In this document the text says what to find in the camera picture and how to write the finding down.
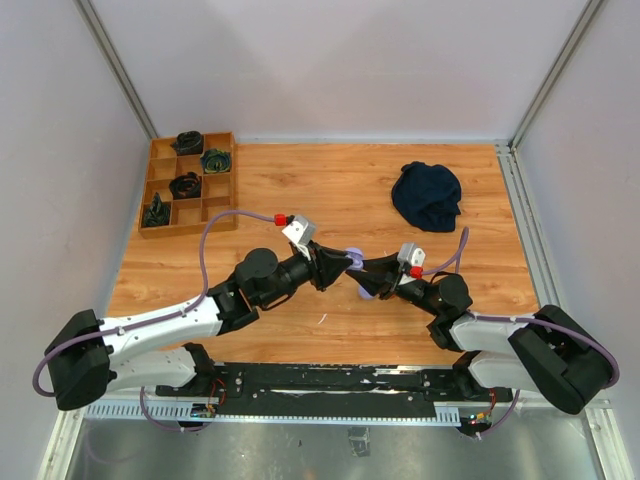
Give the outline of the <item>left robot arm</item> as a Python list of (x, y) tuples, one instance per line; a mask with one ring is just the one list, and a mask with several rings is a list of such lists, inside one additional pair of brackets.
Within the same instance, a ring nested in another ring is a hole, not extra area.
[(93, 310), (80, 311), (45, 350), (56, 405), (61, 411), (87, 406), (122, 379), (117, 364), (181, 340), (240, 330), (261, 311), (287, 302), (305, 283), (326, 290), (352, 264), (348, 252), (316, 243), (285, 260), (256, 248), (226, 281), (181, 304), (104, 319)]

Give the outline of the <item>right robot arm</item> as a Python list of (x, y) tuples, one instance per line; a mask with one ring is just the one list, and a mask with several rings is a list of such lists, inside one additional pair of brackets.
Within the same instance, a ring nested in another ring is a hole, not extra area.
[(578, 414), (620, 378), (613, 355), (556, 305), (515, 316), (474, 311), (457, 257), (426, 270), (420, 248), (377, 259), (351, 248), (347, 256), (348, 275), (369, 296), (397, 297), (432, 315), (427, 329), (434, 343), (463, 355), (452, 377), (463, 399), (508, 388), (537, 392), (557, 409)]

